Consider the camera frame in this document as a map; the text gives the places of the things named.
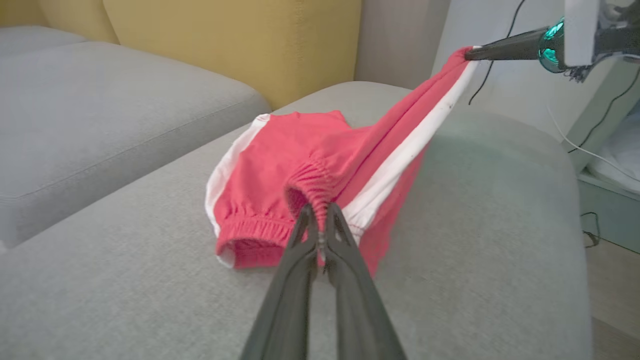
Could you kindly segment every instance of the red shorts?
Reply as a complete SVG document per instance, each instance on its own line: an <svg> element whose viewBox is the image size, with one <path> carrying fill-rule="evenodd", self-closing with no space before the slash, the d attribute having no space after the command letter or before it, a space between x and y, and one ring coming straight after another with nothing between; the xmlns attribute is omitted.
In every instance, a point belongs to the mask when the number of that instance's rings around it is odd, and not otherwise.
<svg viewBox="0 0 640 360"><path fill-rule="evenodd" d="M473 75L468 49L373 126L351 129L339 111L258 116L207 184L220 261L277 265L300 209L311 203L322 231L336 202L373 274L431 137Z"/></svg>

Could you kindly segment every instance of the yellow cushion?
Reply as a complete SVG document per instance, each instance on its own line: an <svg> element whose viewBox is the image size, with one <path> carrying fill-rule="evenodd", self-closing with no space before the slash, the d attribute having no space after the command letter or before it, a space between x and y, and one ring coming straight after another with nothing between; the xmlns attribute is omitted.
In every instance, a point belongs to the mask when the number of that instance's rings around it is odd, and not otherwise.
<svg viewBox="0 0 640 360"><path fill-rule="evenodd" d="M104 0L104 6L122 45L240 80L274 108L353 80L360 0Z"/></svg>
<svg viewBox="0 0 640 360"><path fill-rule="evenodd" d="M0 0L0 27L18 25L48 25L38 0Z"/></svg>
<svg viewBox="0 0 640 360"><path fill-rule="evenodd" d="M102 0L40 0L40 7L52 28L118 43Z"/></svg>

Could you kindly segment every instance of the red fabric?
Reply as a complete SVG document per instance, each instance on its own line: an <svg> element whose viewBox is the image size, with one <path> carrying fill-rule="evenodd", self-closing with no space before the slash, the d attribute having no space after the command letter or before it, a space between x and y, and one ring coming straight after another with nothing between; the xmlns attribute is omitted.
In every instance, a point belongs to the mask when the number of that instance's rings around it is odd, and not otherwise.
<svg viewBox="0 0 640 360"><path fill-rule="evenodd" d="M396 147L447 94L466 68L461 49L445 67L397 103L375 125L351 129L339 111L272 115L239 155L215 202L220 225L216 253L235 254L234 266L277 265L295 218L311 203L321 230L326 207L344 208ZM424 150L401 173L395 188L364 230L360 250L373 273L419 170Z"/></svg>
<svg viewBox="0 0 640 360"><path fill-rule="evenodd" d="M397 103L375 125L326 134L308 153L287 183L287 196L296 215L309 201L324 227L326 206L346 206L378 166L420 124L465 70L464 54L456 51L442 70Z"/></svg>

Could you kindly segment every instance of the white stripe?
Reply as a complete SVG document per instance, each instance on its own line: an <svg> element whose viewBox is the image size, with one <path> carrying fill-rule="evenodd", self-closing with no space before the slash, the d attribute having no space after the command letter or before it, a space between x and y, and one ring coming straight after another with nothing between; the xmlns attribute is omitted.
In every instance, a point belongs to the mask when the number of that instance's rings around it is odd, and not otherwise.
<svg viewBox="0 0 640 360"><path fill-rule="evenodd" d="M258 117L256 117L251 123L251 126L234 141L231 148L222 157L222 160L220 160L216 165L216 168L213 169L211 177L209 177L204 208L207 212L207 216L209 216L211 224L213 225L216 236L220 235L220 225L216 221L216 215L213 213L213 207L220 198L220 195L222 195L222 191L225 189L225 185L236 167L240 153L249 146L253 138L255 138L260 130L267 124L270 117L270 114L258 115Z"/></svg>
<svg viewBox="0 0 640 360"><path fill-rule="evenodd" d="M477 61L467 63L467 67L451 89L438 101L438 104L422 119L409 136L383 161L358 195L342 209L350 226L367 229L371 225L378 209L394 189L403 171L427 145L451 112L451 108L467 87L476 67Z"/></svg>

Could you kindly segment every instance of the gray fabric upholstery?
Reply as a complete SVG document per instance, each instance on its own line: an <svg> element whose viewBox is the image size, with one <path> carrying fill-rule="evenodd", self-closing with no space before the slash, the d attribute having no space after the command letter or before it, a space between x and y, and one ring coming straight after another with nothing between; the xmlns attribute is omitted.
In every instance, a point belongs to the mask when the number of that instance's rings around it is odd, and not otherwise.
<svg viewBox="0 0 640 360"><path fill-rule="evenodd" d="M87 39L80 35L42 26L0 28L0 56L18 55L84 41Z"/></svg>
<svg viewBox="0 0 640 360"><path fill-rule="evenodd" d="M278 112L341 109L362 126L406 93L345 83ZM237 358L273 269L219 264L202 205L244 128L0 256L0 358ZM491 115L447 119L375 278L409 358L590 359L578 211L551 137ZM335 359L334 294L314 284L311 359Z"/></svg>
<svg viewBox="0 0 640 360"><path fill-rule="evenodd" d="M238 81L103 42L0 56L10 248L269 107Z"/></svg>

